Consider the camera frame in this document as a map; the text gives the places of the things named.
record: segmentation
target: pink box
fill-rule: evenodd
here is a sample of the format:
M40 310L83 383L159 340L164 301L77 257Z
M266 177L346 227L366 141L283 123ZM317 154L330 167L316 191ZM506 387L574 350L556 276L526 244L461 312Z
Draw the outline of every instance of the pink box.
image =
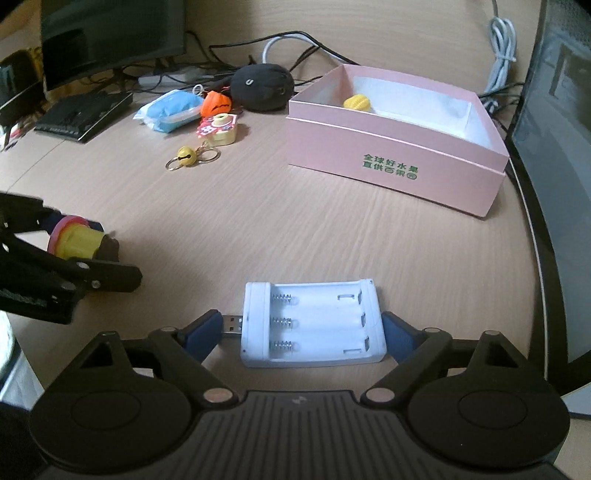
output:
M343 108L361 93L369 112ZM509 154L478 96L406 73L341 65L290 100L290 164L486 216Z

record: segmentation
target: computer monitor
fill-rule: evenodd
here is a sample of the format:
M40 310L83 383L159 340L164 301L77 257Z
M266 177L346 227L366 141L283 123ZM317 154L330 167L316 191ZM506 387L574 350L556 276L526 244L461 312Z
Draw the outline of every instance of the computer monitor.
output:
M531 216L541 293L530 360L591 416L591 9L544 0L507 145Z
M185 0L42 0L47 89L185 52Z

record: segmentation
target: metal spring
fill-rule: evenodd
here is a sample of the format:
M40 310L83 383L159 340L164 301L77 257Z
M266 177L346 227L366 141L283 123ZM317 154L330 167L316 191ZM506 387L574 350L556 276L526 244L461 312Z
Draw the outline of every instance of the metal spring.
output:
M269 350L291 352L294 349L292 342L283 342L278 340L271 340L269 342Z
M286 319L282 317L273 317L271 319L271 326L277 328L293 328L293 322L291 319Z
M274 293L273 295L271 295L271 301L290 304L291 295L281 295L280 293Z

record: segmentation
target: orange toy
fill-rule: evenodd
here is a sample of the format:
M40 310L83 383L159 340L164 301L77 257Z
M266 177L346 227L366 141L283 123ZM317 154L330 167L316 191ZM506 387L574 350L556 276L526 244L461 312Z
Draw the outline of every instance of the orange toy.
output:
M232 109L232 101L225 95L211 91L205 97L201 106L201 117L217 115L219 113L228 113Z

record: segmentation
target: keychain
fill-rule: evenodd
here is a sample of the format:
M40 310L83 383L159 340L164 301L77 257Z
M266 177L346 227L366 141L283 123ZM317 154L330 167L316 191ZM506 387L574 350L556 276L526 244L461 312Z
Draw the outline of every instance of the keychain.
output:
M200 157L205 152L215 152L215 155L212 158L200 160ZM202 165L204 163L211 163L212 161L217 160L220 155L221 152L216 147L210 147L207 142L203 142L201 147L196 150L191 147L181 147L177 152L177 156L172 160L169 160L166 164L166 170L174 171L183 167L191 167L195 164Z

